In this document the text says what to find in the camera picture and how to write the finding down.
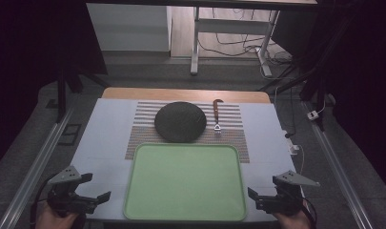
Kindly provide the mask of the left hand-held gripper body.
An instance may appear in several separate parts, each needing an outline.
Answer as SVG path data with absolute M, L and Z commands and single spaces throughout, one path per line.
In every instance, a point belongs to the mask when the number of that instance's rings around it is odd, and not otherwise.
M 75 193 L 81 176 L 73 167 L 69 166 L 52 177 L 48 184 L 48 205 L 61 217 L 68 213 L 92 214 L 97 207 L 97 198 L 81 197 Z

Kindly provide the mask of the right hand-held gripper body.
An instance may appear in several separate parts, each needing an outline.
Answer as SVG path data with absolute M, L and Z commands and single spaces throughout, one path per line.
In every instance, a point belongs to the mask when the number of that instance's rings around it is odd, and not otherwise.
M 276 195 L 260 196 L 260 201 L 255 203 L 257 210 L 265 211 L 267 214 L 280 213 L 285 216 L 297 214 L 302 207 L 302 185 L 319 187 L 320 184 L 303 175 L 293 171 L 288 171 L 277 175 L 285 182 L 285 185 L 276 189 Z

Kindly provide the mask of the person's right hand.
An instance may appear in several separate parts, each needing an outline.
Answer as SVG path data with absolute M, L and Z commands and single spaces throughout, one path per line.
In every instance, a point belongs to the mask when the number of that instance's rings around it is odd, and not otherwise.
M 278 220 L 281 229 L 313 229 L 311 221 L 303 211 L 292 216 L 274 213 L 274 217 Z

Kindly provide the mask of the person's left hand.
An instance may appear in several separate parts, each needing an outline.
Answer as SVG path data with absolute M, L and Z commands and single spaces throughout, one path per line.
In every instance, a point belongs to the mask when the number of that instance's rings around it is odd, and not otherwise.
M 35 229 L 71 229 L 78 214 L 69 213 L 65 217 L 57 215 L 45 202 L 35 223 Z

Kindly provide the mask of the white plug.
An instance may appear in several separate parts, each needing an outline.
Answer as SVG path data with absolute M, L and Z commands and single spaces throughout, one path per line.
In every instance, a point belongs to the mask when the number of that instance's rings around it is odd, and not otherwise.
M 297 145 L 294 145 L 290 139 L 287 139 L 288 145 L 289 145 L 289 150 L 291 155 L 296 155 L 297 152 L 299 151 L 299 147 Z

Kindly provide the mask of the pale blue table cover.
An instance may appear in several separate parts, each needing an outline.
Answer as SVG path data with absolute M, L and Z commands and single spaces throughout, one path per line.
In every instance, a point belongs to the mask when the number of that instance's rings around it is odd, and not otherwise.
M 92 173 L 92 181 L 81 185 L 78 193 L 97 196 L 111 191 L 108 202 L 100 205 L 92 218 L 106 222 L 165 222 L 133 220 L 124 215 L 124 203 L 133 160 L 125 159 L 137 103 L 141 100 L 100 99 L 71 161 L 81 173 Z M 287 140 L 279 125 L 274 106 L 264 103 L 236 103 L 240 106 L 249 163 L 240 162 L 247 215 L 236 222 L 270 221 L 272 216 L 258 211 L 247 195 L 247 188 L 260 195 L 276 193 L 273 176 L 293 169 Z

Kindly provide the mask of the black floor plate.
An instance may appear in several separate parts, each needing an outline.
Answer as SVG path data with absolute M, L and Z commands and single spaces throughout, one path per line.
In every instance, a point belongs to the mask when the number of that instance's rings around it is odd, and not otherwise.
M 80 134 L 81 127 L 81 124 L 67 124 L 58 140 L 58 144 L 62 146 L 74 146 Z

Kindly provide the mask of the striped woven placemat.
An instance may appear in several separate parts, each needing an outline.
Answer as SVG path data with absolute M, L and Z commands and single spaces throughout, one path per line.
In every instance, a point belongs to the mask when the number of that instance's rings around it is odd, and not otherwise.
M 154 117 L 169 101 L 141 100 L 137 103 L 131 135 L 125 152 L 125 159 L 133 160 L 136 148 L 143 143 L 169 143 L 154 128 Z M 206 118 L 207 127 L 203 134 L 193 141 L 195 145 L 211 145 L 233 148 L 241 163 L 249 163 L 248 143 L 244 131 L 240 106 L 236 103 L 218 105 L 218 123 L 221 132 L 214 131 L 215 119 L 211 102 L 194 102 Z

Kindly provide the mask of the green plastic tray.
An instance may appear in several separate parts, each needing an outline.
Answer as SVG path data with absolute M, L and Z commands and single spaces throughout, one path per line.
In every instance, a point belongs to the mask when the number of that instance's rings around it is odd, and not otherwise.
M 124 215 L 133 220 L 243 220 L 246 200 L 236 151 L 195 144 L 139 145 Z

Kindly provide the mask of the dark metal peeler tool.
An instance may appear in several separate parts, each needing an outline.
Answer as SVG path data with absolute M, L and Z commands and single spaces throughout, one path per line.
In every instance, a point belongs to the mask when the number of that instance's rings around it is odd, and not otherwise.
M 214 127 L 213 127 L 213 130 L 214 130 L 214 133 L 216 135 L 220 135 L 221 134 L 221 126 L 219 124 L 219 110 L 218 110 L 218 104 L 219 103 L 223 103 L 224 101 L 222 99 L 215 99 L 213 101 L 213 116 L 214 116 L 214 121 L 215 121 L 215 124 L 214 124 Z

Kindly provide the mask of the black metal stand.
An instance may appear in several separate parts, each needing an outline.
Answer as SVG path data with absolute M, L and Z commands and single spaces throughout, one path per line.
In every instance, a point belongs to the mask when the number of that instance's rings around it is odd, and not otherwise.
M 57 65 L 58 112 L 56 122 L 60 123 L 63 121 L 64 115 L 67 113 L 66 88 L 70 87 L 70 89 L 76 94 L 80 94 L 83 90 L 83 84 L 81 83 L 80 75 L 86 76 L 89 80 L 93 81 L 104 89 L 109 88 L 111 84 L 100 78 L 96 73 L 83 68 L 79 64 L 70 62 L 68 58 L 58 56 Z
M 351 25 L 355 15 L 351 12 L 322 13 L 313 20 L 306 51 L 296 58 L 280 77 L 273 79 L 269 84 L 260 88 L 261 92 L 267 92 L 270 87 L 284 79 L 297 67 L 301 67 L 304 73 L 287 84 L 273 89 L 274 94 L 291 89 L 293 86 L 304 82 L 305 86 L 300 92 L 300 99 L 310 100 L 317 94 L 316 112 L 318 117 L 315 123 L 321 131 L 324 131 L 323 111 L 325 106 L 327 72 L 332 68 L 333 53 Z

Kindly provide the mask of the black round plate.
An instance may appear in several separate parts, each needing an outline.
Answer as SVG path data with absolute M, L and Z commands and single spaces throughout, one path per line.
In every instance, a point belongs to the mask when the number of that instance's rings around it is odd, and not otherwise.
M 175 143 L 197 140 L 205 131 L 207 117 L 196 105 L 177 101 L 162 107 L 154 119 L 154 127 L 164 139 Z

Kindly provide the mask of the white cabinet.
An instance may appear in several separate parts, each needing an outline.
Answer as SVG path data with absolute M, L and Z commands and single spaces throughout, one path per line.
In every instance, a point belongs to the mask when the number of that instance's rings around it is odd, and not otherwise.
M 171 50 L 171 7 L 88 3 L 87 8 L 102 51 Z

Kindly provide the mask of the aluminium rail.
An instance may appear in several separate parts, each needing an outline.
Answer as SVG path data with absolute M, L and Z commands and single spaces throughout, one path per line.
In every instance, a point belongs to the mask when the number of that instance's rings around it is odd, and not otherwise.
M 306 113 L 309 112 L 308 102 L 301 102 L 300 105 L 306 116 Z M 326 133 L 318 127 L 314 120 L 310 120 L 307 116 L 305 117 L 305 120 L 311 125 L 315 138 L 324 156 L 326 157 L 327 162 L 329 163 L 342 195 L 347 201 L 357 227 L 359 229 L 374 229 L 370 217 L 362 204 L 356 189 L 345 172 L 338 156 L 336 155 L 336 151 L 330 139 L 327 137 Z
M 71 118 L 72 113 L 73 107 L 68 108 L 62 115 L 60 121 L 52 125 L 49 135 L 44 141 L 29 171 L 20 184 L 20 187 L 14 195 L 4 216 L 1 218 L 0 229 L 14 229 L 27 205 L 27 202 L 30 199 L 30 195 L 35 189 L 38 179 L 41 177 L 51 157 L 59 137 L 62 135 L 69 119 Z

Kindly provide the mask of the white desk frame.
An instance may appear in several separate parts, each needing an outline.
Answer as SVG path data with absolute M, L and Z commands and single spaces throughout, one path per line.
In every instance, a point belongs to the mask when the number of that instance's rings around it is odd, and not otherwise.
M 198 73 L 198 50 L 200 33 L 224 33 L 224 34 L 247 34 L 260 35 L 262 44 L 254 47 L 254 52 L 260 62 L 260 70 L 265 76 L 271 76 L 272 72 L 266 60 L 266 50 L 269 46 L 274 26 L 276 24 L 278 10 L 270 11 L 268 21 L 247 21 L 235 19 L 201 18 L 200 8 L 193 8 L 193 52 L 191 62 L 191 75 Z

